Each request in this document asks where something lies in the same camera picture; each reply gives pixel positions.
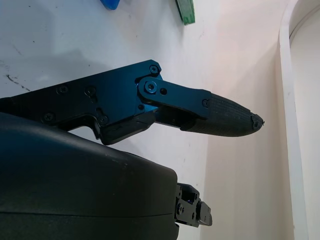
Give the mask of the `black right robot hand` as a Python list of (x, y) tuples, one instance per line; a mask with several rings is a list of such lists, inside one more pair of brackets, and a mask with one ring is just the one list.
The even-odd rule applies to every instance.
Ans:
[(164, 81), (147, 60), (0, 100), (3, 240), (175, 240), (211, 226), (174, 170), (112, 145), (158, 123), (222, 137), (264, 120), (204, 89)]

